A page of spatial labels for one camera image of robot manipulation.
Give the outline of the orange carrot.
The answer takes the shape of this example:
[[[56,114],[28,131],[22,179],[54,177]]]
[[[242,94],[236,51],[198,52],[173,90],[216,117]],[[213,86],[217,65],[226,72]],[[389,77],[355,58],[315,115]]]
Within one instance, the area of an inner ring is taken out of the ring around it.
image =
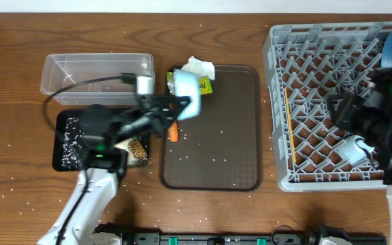
[[[168,129],[168,136],[171,142],[177,142],[179,139],[178,123],[175,120]]]

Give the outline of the light blue rice bowl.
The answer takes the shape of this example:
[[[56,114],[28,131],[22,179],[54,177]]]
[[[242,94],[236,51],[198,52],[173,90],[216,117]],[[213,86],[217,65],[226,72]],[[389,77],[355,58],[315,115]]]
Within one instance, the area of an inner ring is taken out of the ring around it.
[[[199,77],[192,72],[175,69],[173,73],[175,96],[189,97],[189,104],[178,116],[178,120],[186,120],[199,115],[201,111],[201,92]]]

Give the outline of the brown shiitake mushroom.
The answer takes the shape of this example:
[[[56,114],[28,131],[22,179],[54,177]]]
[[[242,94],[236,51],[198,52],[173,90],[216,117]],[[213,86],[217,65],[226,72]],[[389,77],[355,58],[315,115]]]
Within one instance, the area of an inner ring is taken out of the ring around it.
[[[138,139],[131,138],[123,141],[121,148],[128,152],[128,167],[143,167],[147,164],[148,153]]]

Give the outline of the light blue plastic cup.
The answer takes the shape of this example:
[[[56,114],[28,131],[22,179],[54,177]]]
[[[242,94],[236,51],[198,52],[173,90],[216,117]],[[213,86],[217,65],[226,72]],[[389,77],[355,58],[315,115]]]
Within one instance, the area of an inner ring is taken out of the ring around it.
[[[366,144],[365,139],[358,135],[352,135],[341,141],[341,145],[337,146],[335,151],[342,160],[348,161],[351,165],[360,161],[372,158],[374,147]]]

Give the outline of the yellow green snack wrapper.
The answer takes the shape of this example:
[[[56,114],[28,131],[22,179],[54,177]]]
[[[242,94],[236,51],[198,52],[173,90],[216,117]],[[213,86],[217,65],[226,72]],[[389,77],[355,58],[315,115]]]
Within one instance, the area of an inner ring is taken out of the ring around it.
[[[166,79],[174,76],[173,72],[167,72]],[[199,79],[199,90],[202,95],[208,95],[213,93],[213,88],[211,84],[211,80],[209,77],[205,76]]]

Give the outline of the white tissue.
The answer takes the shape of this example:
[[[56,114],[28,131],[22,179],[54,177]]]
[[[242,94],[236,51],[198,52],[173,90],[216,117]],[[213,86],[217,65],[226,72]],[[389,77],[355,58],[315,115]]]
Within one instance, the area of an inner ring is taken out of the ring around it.
[[[183,65],[181,70],[194,73],[200,78],[207,76],[210,80],[215,79],[214,64],[208,61],[201,61],[194,56],[188,59],[188,63]]]

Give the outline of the wooden chopstick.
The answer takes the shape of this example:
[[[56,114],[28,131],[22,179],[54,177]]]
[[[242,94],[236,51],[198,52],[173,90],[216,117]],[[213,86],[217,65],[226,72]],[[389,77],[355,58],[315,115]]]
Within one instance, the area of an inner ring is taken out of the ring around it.
[[[288,93],[287,89],[284,89],[284,98],[285,98],[285,106],[286,106],[286,112],[287,112],[287,123],[288,123],[288,128],[289,128],[289,139],[291,142],[291,158],[292,158],[292,164],[296,164],[296,156],[295,156],[295,146],[294,146],[294,138],[293,138],[293,128],[291,124],[291,111],[289,107],[289,98],[288,98]]]

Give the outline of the aluminium foil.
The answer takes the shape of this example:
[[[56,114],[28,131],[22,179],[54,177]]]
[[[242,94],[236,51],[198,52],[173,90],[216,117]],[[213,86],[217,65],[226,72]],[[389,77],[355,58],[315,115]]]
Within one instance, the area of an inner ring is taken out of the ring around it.
[[[174,81],[174,77],[173,76],[167,78],[167,87],[169,89],[169,92],[172,95],[176,94],[176,92],[175,92],[175,81]]]

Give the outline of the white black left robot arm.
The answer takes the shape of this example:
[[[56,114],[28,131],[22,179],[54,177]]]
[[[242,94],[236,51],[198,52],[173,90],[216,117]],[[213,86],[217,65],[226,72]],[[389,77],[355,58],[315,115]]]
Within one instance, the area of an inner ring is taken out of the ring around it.
[[[126,174],[127,151],[115,145],[147,132],[161,135],[174,121],[195,117],[201,110],[199,95],[142,95],[138,100],[136,108],[122,112],[102,105],[84,110],[87,124],[97,132],[83,135],[87,145],[76,187],[39,244],[92,244],[98,220]]]

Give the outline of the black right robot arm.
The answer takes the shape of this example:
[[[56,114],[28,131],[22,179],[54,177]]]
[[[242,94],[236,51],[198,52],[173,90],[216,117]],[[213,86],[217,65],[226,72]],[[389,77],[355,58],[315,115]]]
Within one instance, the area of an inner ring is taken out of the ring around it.
[[[337,128],[362,137],[377,150],[378,168],[387,187],[392,244],[392,68],[378,69],[370,79],[374,86],[369,97],[351,92],[330,95],[327,107]]]

